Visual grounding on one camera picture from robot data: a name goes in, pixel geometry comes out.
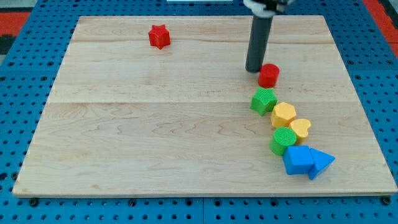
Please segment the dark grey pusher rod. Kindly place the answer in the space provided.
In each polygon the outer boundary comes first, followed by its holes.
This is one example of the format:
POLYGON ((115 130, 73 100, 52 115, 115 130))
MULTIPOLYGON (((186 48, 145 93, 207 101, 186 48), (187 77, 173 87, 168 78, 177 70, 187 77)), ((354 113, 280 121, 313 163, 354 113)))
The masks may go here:
POLYGON ((247 72, 259 72, 267 48, 273 17, 262 18, 253 15, 248 52, 246 56, 247 72))

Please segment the white and black rod mount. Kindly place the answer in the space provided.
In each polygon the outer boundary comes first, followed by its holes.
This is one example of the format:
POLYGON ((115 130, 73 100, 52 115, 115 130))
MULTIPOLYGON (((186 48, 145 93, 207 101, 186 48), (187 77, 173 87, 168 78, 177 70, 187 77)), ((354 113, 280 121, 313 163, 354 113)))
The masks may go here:
POLYGON ((283 14, 293 3, 294 0, 243 0, 243 4, 253 15, 260 18, 283 14))

